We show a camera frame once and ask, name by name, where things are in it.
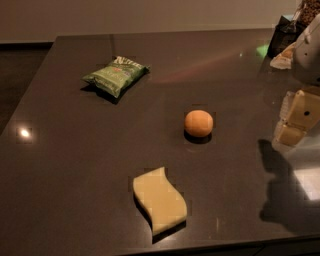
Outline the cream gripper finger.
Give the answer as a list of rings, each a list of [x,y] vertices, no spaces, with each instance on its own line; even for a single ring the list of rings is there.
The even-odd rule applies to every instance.
[[[320,95],[306,90],[287,93],[281,118],[296,128],[313,128],[320,121]]]
[[[288,126],[286,123],[279,121],[274,131],[273,140],[279,144],[293,147],[297,145],[305,135],[306,133],[303,130]]]

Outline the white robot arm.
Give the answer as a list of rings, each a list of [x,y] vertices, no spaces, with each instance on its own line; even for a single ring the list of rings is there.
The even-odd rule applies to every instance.
[[[273,144],[296,146],[320,121],[320,14],[296,41],[292,60],[293,77],[303,84],[283,99]]]

